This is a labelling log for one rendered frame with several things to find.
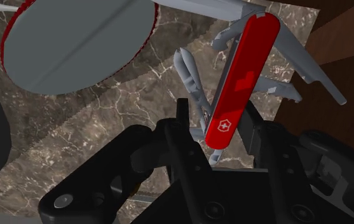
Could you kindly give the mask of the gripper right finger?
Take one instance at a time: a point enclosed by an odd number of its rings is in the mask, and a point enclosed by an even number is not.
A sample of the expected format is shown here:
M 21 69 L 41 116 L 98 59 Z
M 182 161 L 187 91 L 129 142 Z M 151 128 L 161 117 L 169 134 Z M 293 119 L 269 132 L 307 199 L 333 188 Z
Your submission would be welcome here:
M 269 173 L 277 224 L 354 224 L 354 149 L 318 130 L 300 136 L 248 102 L 238 133 Z

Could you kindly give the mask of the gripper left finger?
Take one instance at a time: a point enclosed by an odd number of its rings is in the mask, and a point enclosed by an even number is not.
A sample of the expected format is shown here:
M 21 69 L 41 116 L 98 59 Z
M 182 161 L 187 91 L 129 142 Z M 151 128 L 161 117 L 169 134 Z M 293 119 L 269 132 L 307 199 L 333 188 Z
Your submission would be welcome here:
M 192 224 L 226 224 L 212 168 L 189 132 L 189 103 L 151 130 L 131 125 L 53 187 L 39 202 L 42 224 L 112 224 L 118 209 L 156 167 L 180 184 Z

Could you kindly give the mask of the red pocket knife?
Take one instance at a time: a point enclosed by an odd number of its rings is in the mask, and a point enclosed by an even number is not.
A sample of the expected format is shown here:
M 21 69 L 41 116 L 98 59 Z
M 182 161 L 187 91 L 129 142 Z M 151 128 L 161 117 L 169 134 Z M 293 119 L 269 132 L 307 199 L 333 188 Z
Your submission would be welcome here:
M 200 113 L 200 127 L 191 129 L 195 139 L 204 139 L 214 149 L 209 158 L 215 165 L 248 108 L 252 92 L 266 92 L 300 102 L 293 84 L 261 76 L 272 48 L 276 48 L 310 84 L 319 81 L 337 101 L 347 100 L 305 50 L 290 29 L 265 7 L 242 0 L 152 0 L 162 6 L 230 21 L 232 24 L 212 40 L 214 50 L 228 49 L 233 41 L 212 102 L 205 96 L 193 55 L 185 48 L 174 53 L 174 66 Z

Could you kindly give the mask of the grey round disc red rim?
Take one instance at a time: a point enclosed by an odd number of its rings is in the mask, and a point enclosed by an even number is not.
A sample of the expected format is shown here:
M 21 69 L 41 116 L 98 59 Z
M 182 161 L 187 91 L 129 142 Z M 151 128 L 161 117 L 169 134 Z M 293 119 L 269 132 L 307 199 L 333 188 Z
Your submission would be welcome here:
M 82 90 L 128 65 L 157 17 L 151 0 L 24 0 L 3 34 L 1 63 L 26 91 Z

